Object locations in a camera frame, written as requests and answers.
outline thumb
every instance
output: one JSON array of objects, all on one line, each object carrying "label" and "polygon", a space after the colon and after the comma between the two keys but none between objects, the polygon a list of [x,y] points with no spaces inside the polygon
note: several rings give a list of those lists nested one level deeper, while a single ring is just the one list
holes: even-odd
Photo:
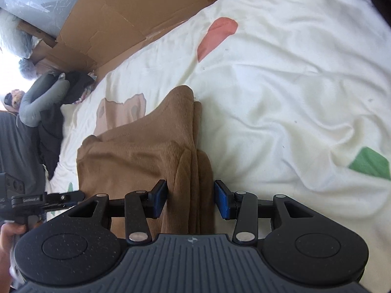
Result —
[{"label": "thumb", "polygon": [[15,223],[5,223],[0,231],[0,249],[9,251],[12,247],[13,236],[26,232],[26,226]]}]

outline bed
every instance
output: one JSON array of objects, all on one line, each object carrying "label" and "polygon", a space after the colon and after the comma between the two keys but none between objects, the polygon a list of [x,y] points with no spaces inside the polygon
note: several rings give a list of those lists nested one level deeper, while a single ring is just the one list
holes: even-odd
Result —
[{"label": "bed", "polygon": [[[198,147],[215,179],[283,193],[369,246],[362,285],[391,288],[391,29],[370,0],[218,0],[64,105],[48,192],[78,189],[77,149],[103,98],[142,94],[145,113],[178,85],[203,105]],[[216,219],[216,232],[233,231]],[[268,233],[260,221],[260,236]]]}]

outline silver screw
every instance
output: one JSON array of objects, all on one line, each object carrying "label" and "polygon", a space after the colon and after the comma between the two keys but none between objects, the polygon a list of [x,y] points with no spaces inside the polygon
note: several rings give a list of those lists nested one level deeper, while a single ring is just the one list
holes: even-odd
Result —
[{"label": "silver screw", "polygon": [[134,241],[134,242],[142,242],[148,239],[148,235],[145,232],[132,232],[129,235],[129,240]]},{"label": "silver screw", "polygon": [[238,239],[241,242],[249,242],[255,239],[255,235],[252,234],[251,232],[242,231],[236,234],[236,239]]}]

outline red shape print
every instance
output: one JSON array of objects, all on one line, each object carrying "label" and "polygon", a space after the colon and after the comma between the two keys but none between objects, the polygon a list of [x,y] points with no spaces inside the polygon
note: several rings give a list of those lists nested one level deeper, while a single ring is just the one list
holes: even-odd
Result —
[{"label": "red shape print", "polygon": [[206,55],[219,46],[228,36],[235,34],[237,29],[238,23],[229,17],[219,17],[215,20],[197,48],[198,62],[203,60]]}]

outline white blanket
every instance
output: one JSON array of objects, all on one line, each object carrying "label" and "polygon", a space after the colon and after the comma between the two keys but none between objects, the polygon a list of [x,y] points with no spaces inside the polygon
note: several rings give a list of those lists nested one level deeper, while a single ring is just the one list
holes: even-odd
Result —
[{"label": "white blanket", "polygon": [[[237,30],[198,62],[220,17]],[[357,232],[370,252],[361,284],[385,293],[391,181],[349,165],[363,147],[391,161],[390,59],[391,29],[370,0],[218,0],[109,73],[82,104],[63,106],[65,138],[48,189],[78,188],[77,149],[101,99],[143,93],[149,113],[185,84],[203,105],[198,146],[215,179],[261,199],[287,194]],[[219,218],[217,232],[233,224]]]}]

